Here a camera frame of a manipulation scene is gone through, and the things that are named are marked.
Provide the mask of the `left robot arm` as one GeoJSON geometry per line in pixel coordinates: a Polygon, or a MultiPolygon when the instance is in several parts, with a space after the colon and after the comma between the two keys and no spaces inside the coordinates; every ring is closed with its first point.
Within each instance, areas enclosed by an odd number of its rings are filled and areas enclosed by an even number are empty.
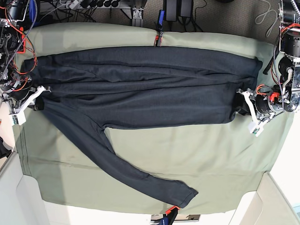
{"type": "Polygon", "coordinates": [[[263,74],[271,74],[273,86],[260,84],[255,90],[238,89],[234,109],[251,115],[254,123],[268,122],[282,112],[300,108],[300,2],[279,2],[279,35],[263,74]]]}

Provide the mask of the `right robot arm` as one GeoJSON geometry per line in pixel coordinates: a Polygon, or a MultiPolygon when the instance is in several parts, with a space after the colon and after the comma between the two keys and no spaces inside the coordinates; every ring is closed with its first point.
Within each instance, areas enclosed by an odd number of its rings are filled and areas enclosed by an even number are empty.
{"type": "Polygon", "coordinates": [[[36,25],[40,11],[38,0],[2,0],[0,2],[0,100],[15,113],[38,90],[31,72],[38,64],[29,32],[36,25]],[[21,71],[16,64],[20,54],[31,53],[33,64],[21,71]]]}

